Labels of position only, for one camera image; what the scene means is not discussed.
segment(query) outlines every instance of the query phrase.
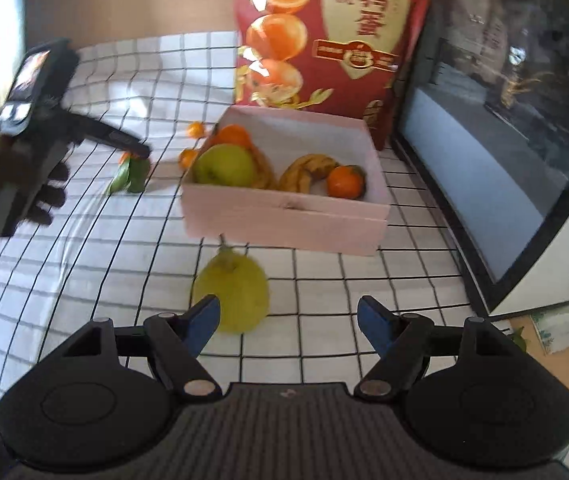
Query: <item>green apple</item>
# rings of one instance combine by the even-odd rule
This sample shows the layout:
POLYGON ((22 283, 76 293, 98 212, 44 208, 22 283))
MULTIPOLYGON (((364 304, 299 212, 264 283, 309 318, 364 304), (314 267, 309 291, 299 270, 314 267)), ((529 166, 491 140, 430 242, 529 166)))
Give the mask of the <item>green apple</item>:
POLYGON ((247 150, 235 144, 216 144, 194 163, 198 184, 250 187, 256 179, 256 164, 247 150))

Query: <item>cardboard box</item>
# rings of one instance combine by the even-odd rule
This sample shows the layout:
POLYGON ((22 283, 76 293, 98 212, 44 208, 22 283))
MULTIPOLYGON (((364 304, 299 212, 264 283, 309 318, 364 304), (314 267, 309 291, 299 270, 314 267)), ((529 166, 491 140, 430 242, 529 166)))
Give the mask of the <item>cardboard box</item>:
POLYGON ((371 136, 360 120, 299 110, 232 106, 218 127, 241 124, 269 158, 276 177, 299 156, 325 153, 367 174, 361 200, 312 194, 196 184, 183 178, 182 207, 192 237, 218 237, 257 246, 373 254, 384 237, 391 197, 371 136))

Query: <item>pear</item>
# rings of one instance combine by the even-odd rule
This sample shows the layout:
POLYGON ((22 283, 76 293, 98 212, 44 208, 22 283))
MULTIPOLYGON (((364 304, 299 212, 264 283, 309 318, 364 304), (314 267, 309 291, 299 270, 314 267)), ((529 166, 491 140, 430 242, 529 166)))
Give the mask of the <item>pear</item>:
POLYGON ((222 240, 218 254, 194 281, 193 304, 207 294, 220 300, 220 329, 253 330, 269 312, 269 282, 251 257, 238 254, 222 240))

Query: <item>white tablecloth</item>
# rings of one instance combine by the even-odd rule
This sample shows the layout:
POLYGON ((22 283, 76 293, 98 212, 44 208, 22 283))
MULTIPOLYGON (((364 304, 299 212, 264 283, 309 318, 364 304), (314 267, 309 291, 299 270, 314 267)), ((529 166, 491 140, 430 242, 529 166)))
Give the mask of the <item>white tablecloth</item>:
MULTIPOLYGON (((155 165, 145 193, 107 197, 120 153, 84 142, 68 156, 68 200, 53 224, 23 224, 0 239, 0 397, 93 316, 129 326, 187 309, 216 240, 184 232, 176 159, 196 145, 189 122, 211 126, 232 103, 236 45, 235 32, 211 32, 80 51, 66 105, 146 139, 155 165)), ((363 294, 438 324, 461 326, 471 315, 439 210, 390 149, 380 156, 397 205, 375 256, 238 248, 269 276, 271 313, 243 336, 216 333, 204 349, 200 361, 223 388, 239 380, 352 388, 377 361, 354 316, 363 294)), ((144 359, 122 363, 149 373, 144 359)), ((452 363, 436 358, 433 367, 452 363)))

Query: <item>green leaf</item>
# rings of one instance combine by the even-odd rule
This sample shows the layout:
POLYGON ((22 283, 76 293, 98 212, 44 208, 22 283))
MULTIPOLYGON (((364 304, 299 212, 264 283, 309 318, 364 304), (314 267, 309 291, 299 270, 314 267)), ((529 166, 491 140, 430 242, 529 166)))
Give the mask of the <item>green leaf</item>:
POLYGON ((521 336, 515 336, 513 342, 520 347, 520 350, 526 352, 526 339, 521 336))
POLYGON ((113 195, 113 193, 122 191, 129 185, 130 161, 131 159, 128 158, 122 164, 120 164, 118 172, 116 173, 116 176, 114 176, 114 179, 111 181, 111 185, 109 186, 109 195, 113 195))
POLYGON ((131 179, 127 193, 142 193, 145 188, 145 182, 145 178, 131 179))
POLYGON ((151 161, 148 158, 131 158, 129 162, 129 182, 133 180, 144 181, 151 169, 151 161))

